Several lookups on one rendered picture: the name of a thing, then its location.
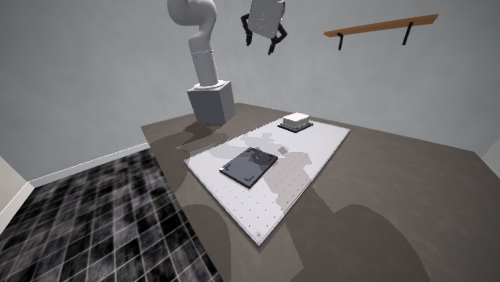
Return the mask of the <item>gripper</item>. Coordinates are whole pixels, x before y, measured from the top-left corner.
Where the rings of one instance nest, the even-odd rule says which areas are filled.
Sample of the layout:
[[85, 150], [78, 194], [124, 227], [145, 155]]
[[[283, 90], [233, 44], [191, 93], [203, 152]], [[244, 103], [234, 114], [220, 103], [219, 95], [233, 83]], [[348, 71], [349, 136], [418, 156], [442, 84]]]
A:
[[[252, 0], [250, 13], [243, 15], [241, 21], [246, 31], [247, 46], [251, 44], [252, 32], [271, 39], [272, 43], [268, 55], [273, 53], [275, 44], [281, 42], [287, 32], [280, 24], [283, 12], [284, 0]], [[249, 18], [249, 19], [248, 19]], [[248, 23], [247, 20], [248, 19]], [[281, 33], [277, 38], [276, 33]], [[276, 36], [275, 36], [276, 35]]]

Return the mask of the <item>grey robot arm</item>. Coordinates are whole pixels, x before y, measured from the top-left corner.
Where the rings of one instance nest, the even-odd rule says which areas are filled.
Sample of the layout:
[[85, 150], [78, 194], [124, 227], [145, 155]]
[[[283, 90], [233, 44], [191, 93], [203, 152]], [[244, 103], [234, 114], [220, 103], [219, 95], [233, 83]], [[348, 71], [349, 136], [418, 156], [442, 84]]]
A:
[[[221, 87], [218, 80], [211, 33], [217, 19], [217, 11], [212, 0], [167, 0], [171, 19], [181, 26], [199, 26], [199, 31], [189, 39], [189, 48], [198, 76], [196, 90]], [[206, 51], [206, 52], [205, 52]]]

